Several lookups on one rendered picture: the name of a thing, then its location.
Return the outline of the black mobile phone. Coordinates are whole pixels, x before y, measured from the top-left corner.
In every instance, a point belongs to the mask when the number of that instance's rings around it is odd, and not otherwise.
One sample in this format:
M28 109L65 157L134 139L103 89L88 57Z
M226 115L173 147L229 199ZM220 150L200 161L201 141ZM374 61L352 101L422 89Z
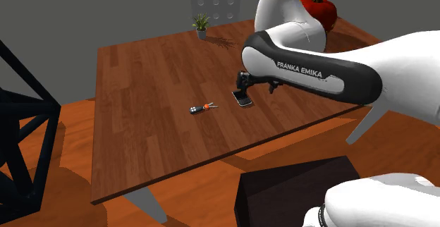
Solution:
M243 90L236 90L232 92L234 98L236 99L237 103L241 107L245 107L248 105L251 105L252 100L249 98L247 93Z

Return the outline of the small green potted plant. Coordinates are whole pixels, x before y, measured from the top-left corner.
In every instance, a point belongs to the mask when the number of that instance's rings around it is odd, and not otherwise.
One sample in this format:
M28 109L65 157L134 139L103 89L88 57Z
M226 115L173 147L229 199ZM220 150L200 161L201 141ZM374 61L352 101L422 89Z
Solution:
M195 28L197 37L199 39L206 39L207 28L209 27L209 16L207 13L198 13L196 16L192 17L193 24Z

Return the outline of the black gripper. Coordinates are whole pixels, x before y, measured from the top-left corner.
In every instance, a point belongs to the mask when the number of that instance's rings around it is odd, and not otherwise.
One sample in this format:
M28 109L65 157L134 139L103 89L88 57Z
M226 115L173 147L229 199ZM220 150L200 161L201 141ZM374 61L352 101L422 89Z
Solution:
M272 94L274 90L283 85L283 82L278 78L271 76L251 76L248 72L239 71L236 78L236 87L241 92L246 92L247 89L254 84L269 83L269 93Z

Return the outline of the black metal frame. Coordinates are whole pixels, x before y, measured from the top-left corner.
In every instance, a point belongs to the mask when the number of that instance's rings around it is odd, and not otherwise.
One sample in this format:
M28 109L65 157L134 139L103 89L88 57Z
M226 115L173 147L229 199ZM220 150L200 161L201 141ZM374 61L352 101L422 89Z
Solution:
M41 209L61 105L0 40L2 58L38 95L25 96L0 87L0 225ZM19 143L47 123L35 176L31 177Z

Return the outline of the brown wooden table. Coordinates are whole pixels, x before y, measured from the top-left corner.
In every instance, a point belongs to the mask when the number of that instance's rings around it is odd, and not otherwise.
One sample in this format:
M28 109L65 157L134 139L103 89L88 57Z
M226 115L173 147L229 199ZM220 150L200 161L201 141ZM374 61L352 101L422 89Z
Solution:
M356 110L289 86L269 94L265 84L248 90L251 105L239 106L232 92L253 31L244 20L211 27L204 40L187 31L99 49L93 204L135 205L148 227L181 227L171 210L208 195L231 213L227 159ZM211 102L218 108L189 113Z

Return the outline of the black key fob with keys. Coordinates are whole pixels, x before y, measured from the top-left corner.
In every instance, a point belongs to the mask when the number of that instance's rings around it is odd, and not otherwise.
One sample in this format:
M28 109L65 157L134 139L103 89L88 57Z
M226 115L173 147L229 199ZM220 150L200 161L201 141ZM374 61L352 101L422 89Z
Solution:
M199 114L202 113L203 111L209 110L209 109L213 109L213 108L218 108L218 106L216 106L214 104L214 102L208 103L208 104L204 104L202 106L191 106L189 108L189 113L194 115L194 114Z

